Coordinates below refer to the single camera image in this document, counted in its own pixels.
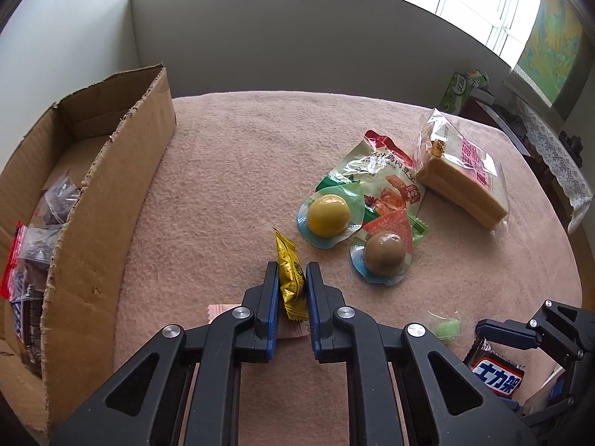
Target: black clamp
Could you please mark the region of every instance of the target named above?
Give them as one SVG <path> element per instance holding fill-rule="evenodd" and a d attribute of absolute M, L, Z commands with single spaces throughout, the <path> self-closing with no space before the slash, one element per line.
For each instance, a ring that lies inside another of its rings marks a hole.
<path fill-rule="evenodd" d="M 522 350 L 541 348 L 565 370 L 561 391 L 549 401 L 548 407 L 521 417 L 528 426 L 553 424 L 584 398 L 595 372 L 592 312 L 546 300 L 527 323 L 480 320 L 475 333 L 491 342 Z"/>
<path fill-rule="evenodd" d="M 531 429 L 429 330 L 397 329 L 345 305 L 324 285 L 318 263 L 306 267 L 310 332 L 321 363 L 345 362 L 350 444 L 404 444 L 388 363 L 409 444 L 537 445 Z"/>
<path fill-rule="evenodd" d="M 540 347 L 566 369 L 563 400 L 518 417 L 510 401 L 493 394 L 422 324 L 397 329 L 376 323 L 347 306 L 338 288 L 325 285 L 315 262 L 306 267 L 306 288 L 315 358 L 346 364 L 350 445 L 404 444 L 389 364 L 411 446 L 534 446 L 538 436 L 539 444 L 547 438 L 551 446 L 566 444 L 576 430 L 572 420 L 556 424 L 554 433 L 550 426 L 567 417 L 591 383 L 594 314 L 547 300 L 527 323 L 477 324 L 486 339 L 524 350 Z M 279 294 L 278 266 L 270 262 L 264 283 L 246 290 L 241 306 L 210 325 L 164 327 L 65 421 L 50 445 L 177 445 L 200 363 L 184 446 L 237 446 L 242 362 L 273 357 Z"/>
<path fill-rule="evenodd" d="M 242 362 L 273 357 L 279 270 L 269 262 L 264 283 L 242 305 L 209 325 L 156 333 L 60 427 L 51 446 L 178 444 L 196 368 L 184 445 L 237 445 Z"/>

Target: green candy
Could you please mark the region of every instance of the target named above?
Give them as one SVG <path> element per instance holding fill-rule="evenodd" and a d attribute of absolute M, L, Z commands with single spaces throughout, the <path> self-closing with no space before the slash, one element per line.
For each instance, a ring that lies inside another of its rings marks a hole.
<path fill-rule="evenodd" d="M 444 344 L 452 342 L 460 335 L 460 320 L 451 319 L 440 322 L 434 328 L 434 335 Z"/>

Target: snack bag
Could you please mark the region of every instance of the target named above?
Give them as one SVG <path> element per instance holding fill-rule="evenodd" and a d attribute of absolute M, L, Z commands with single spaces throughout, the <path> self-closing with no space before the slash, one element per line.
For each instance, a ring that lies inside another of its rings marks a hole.
<path fill-rule="evenodd" d="M 349 238 L 364 220 L 364 194 L 356 182 L 323 188 L 297 212 L 297 227 L 315 247 L 327 249 Z"/>
<path fill-rule="evenodd" d="M 368 130 L 364 139 L 316 187 L 358 182 L 364 192 L 364 223 L 395 209 L 416 215 L 425 188 L 414 177 L 413 160 L 390 137 Z"/>
<path fill-rule="evenodd" d="M 422 116 L 416 177 L 462 207 L 489 230 L 507 224 L 508 194 L 501 165 L 468 141 L 438 110 Z"/>
<path fill-rule="evenodd" d="M 496 395 L 510 399 L 521 385 L 525 366 L 494 352 L 490 343 L 478 337 L 463 363 Z"/>
<path fill-rule="evenodd" d="M 369 283 L 396 285 L 404 279 L 413 254 L 407 211 L 399 209 L 365 223 L 355 233 L 351 261 Z"/>
<path fill-rule="evenodd" d="M 296 254 L 293 241 L 281 235 L 275 228 L 277 254 L 279 255 L 279 283 L 287 317 L 290 320 L 308 320 L 308 297 L 306 277 Z"/>

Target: plastic bag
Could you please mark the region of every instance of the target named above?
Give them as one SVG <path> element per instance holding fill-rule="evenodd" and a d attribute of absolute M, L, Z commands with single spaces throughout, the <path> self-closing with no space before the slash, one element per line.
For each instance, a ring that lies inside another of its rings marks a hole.
<path fill-rule="evenodd" d="M 61 224 L 44 227 L 23 226 L 25 233 L 19 249 L 19 259 L 38 264 L 47 270 L 54 256 L 58 238 L 62 232 Z"/>
<path fill-rule="evenodd" d="M 358 182 L 365 199 L 364 223 L 395 209 L 417 214 L 425 188 L 414 177 L 413 160 L 390 137 L 368 130 L 364 139 L 316 187 Z"/>
<path fill-rule="evenodd" d="M 66 172 L 44 193 L 38 204 L 36 215 L 41 218 L 41 223 L 44 226 L 64 224 L 79 197 L 80 191 Z"/>
<path fill-rule="evenodd" d="M 459 312 L 450 315 L 436 315 L 428 310 L 428 328 L 440 342 L 450 344 L 460 336 Z"/>
<path fill-rule="evenodd" d="M 489 230 L 508 227 L 510 205 L 501 165 L 434 109 L 423 114 L 415 151 L 420 182 L 459 205 Z"/>

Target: pink blanket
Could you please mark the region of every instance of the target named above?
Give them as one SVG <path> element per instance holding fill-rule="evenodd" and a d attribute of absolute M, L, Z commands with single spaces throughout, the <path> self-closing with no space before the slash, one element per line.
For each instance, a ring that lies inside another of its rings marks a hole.
<path fill-rule="evenodd" d="M 376 321 L 410 321 L 458 311 L 463 358 L 483 318 L 527 321 L 545 299 L 581 304 L 565 232 L 521 155 L 504 133 L 453 118 L 504 167 L 511 201 L 508 235 L 494 239 L 464 211 L 428 191 L 419 217 L 430 234 L 395 287 L 363 281 L 349 240 L 318 250 L 295 219 L 304 198 L 367 129 L 413 152 L 420 107 L 369 98 L 249 92 L 178 98 L 178 127 L 155 175 L 130 247 L 115 334 L 124 363 L 168 323 L 207 323 L 207 306 L 238 303 L 276 260 L 273 226 L 296 242 L 303 266 L 320 262 L 328 285 Z M 535 393 L 553 369 L 541 351 L 501 350 L 527 373 L 515 398 Z M 343 365 L 319 365 L 308 337 L 277 343 L 269 365 L 242 371 L 240 444 L 348 444 Z"/>

